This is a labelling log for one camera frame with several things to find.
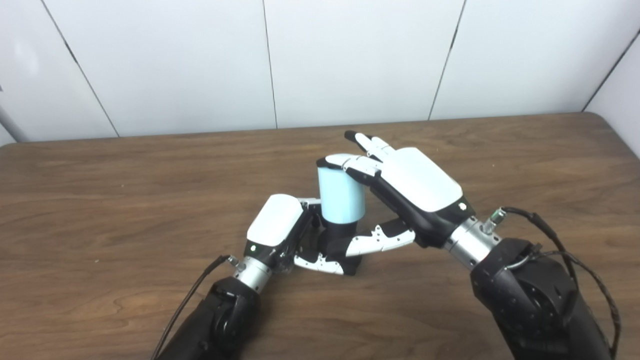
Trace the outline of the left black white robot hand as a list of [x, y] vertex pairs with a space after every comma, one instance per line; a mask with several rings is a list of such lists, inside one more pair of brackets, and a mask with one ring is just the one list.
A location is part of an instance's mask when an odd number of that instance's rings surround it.
[[272, 194], [247, 230], [242, 273], [270, 277], [298, 266], [344, 276], [345, 265], [328, 249], [337, 228], [322, 214], [319, 198]]

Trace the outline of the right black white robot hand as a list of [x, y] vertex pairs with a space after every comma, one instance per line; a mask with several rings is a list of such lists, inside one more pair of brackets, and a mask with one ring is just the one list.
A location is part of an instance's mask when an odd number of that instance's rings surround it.
[[334, 153], [320, 158], [320, 168], [343, 171], [366, 186], [396, 219], [379, 224], [370, 235], [354, 235], [330, 250], [347, 257], [400, 248], [444, 248], [462, 223], [475, 216], [462, 187], [414, 146], [395, 149], [381, 137], [347, 130], [364, 155]]

